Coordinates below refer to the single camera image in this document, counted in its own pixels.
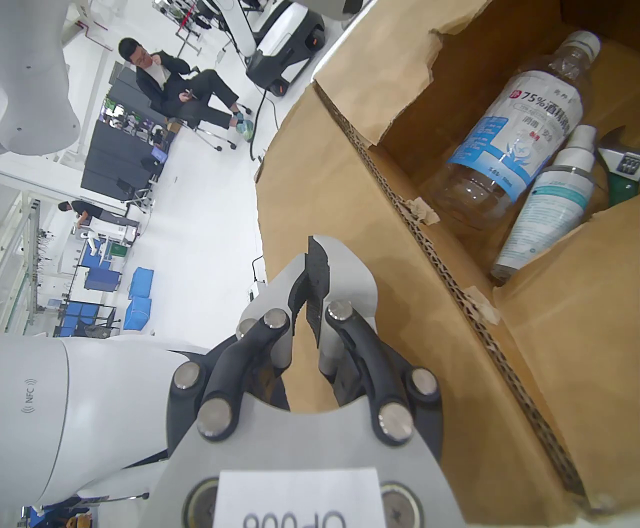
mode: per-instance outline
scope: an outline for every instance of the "box flap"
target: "box flap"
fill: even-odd
[[[477,334],[313,87],[272,142],[257,191],[270,278],[316,233],[340,239],[371,270],[381,338],[440,380],[442,467],[465,519],[571,521],[575,512],[553,466]],[[335,406],[302,317],[284,380],[293,411]]]
[[[356,130],[377,145],[430,84],[440,35],[460,32],[490,1],[378,0],[316,80]]]
[[[640,497],[640,196],[495,292],[594,506]]]

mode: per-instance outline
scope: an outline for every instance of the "cable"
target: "cable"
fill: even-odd
[[[258,106],[258,110],[256,110],[255,112],[255,121],[253,123],[253,136],[251,138],[251,141],[249,142],[249,157],[251,158],[251,161],[255,161],[255,158],[253,157],[253,141],[255,139],[255,133],[258,130],[258,117],[260,117],[260,109],[262,108],[262,104],[264,103],[264,100],[267,97],[267,91],[264,90],[264,93],[262,94],[262,100],[260,101],[260,105]]]
[[[260,88],[258,87],[258,85],[255,83],[253,83],[253,85],[255,86],[255,89],[258,90],[258,92],[260,92]],[[280,125],[278,125],[278,115],[276,114],[276,105],[271,99],[269,99],[269,97],[266,97],[266,99],[271,103],[271,106],[273,107],[273,120],[276,122],[276,130],[280,130]]]
[[[260,255],[259,257],[256,257],[255,259],[253,259],[251,261],[251,269],[253,270],[253,282],[258,282],[258,276],[257,276],[257,274],[255,272],[255,263],[258,260],[263,259],[263,258],[264,258],[264,255]]]
[[[244,62],[246,57],[244,55],[242,55],[237,49],[236,49],[236,53],[237,53],[237,57],[240,59],[240,62],[243,65],[244,69],[246,70],[246,63]],[[262,93],[263,88],[260,88],[260,86],[255,84],[253,81],[251,81],[251,82],[255,86],[255,89],[258,90],[258,93]],[[273,107],[273,120],[276,123],[276,130],[280,130],[280,124],[278,123],[278,115],[276,113],[276,105],[275,105],[275,103],[269,97],[267,97],[267,90],[264,90],[264,93],[262,94],[262,96],[265,97],[267,99],[267,101],[269,101],[271,103],[271,106]],[[258,114],[257,113],[256,113],[255,121],[256,122],[258,121]]]

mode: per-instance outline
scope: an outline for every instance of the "metal bolt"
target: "metal bolt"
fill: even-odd
[[[326,309],[336,321],[346,321],[353,315],[353,307],[349,301],[331,301]]]
[[[198,411],[196,427],[205,438],[216,438],[231,425],[231,406],[224,398],[206,400]]]
[[[182,390],[186,390],[196,384],[199,375],[200,366],[193,361],[187,361],[176,369],[173,375],[173,384]]]
[[[236,328],[236,337],[238,339],[242,339],[246,335],[246,333],[249,330],[251,330],[252,326],[257,322],[258,321],[252,318],[245,319],[244,321],[240,321],[240,323],[238,324],[238,327]]]
[[[387,528],[419,528],[422,515],[417,499],[401,484],[389,483],[380,487],[382,507]]]
[[[409,409],[396,402],[381,407],[378,423],[382,432],[396,442],[405,442],[413,434],[413,418]]]
[[[213,526],[213,516],[218,498],[218,479],[208,479],[198,484],[187,496],[183,509],[186,528]]]
[[[280,308],[272,308],[264,314],[264,324],[274,330],[282,328],[287,324],[287,312]]]
[[[411,381],[423,396],[431,396],[438,390],[438,380],[427,369],[414,369],[411,373]]]

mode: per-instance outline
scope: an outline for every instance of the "person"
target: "person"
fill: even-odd
[[[113,214],[112,212],[105,211],[103,208],[98,207],[97,205],[89,204],[82,200],[74,200],[73,202],[60,202],[58,204],[58,209],[61,211],[71,211],[72,209],[80,215],[80,218],[76,222],[76,226],[79,228],[82,222],[84,222],[87,218],[98,218],[102,221],[114,223],[116,225],[132,225],[135,228],[138,228],[140,222],[136,220],[131,220],[126,218],[125,216],[118,216],[117,214]]]
[[[189,126],[208,121],[225,129],[235,127],[246,141],[251,141],[253,122],[245,119],[237,105],[238,96],[215,70],[204,70],[184,79],[191,72],[184,60],[164,51],[151,55],[131,37],[120,41],[118,52],[136,66],[136,84],[151,100],[153,110],[166,117],[184,119]],[[231,110],[231,115],[209,106],[212,94]]]

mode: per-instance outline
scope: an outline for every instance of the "spray bottle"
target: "spray bottle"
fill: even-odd
[[[491,274],[500,281],[527,264],[537,254],[578,226],[589,203],[595,180],[596,129],[575,128],[553,164],[536,179]]]

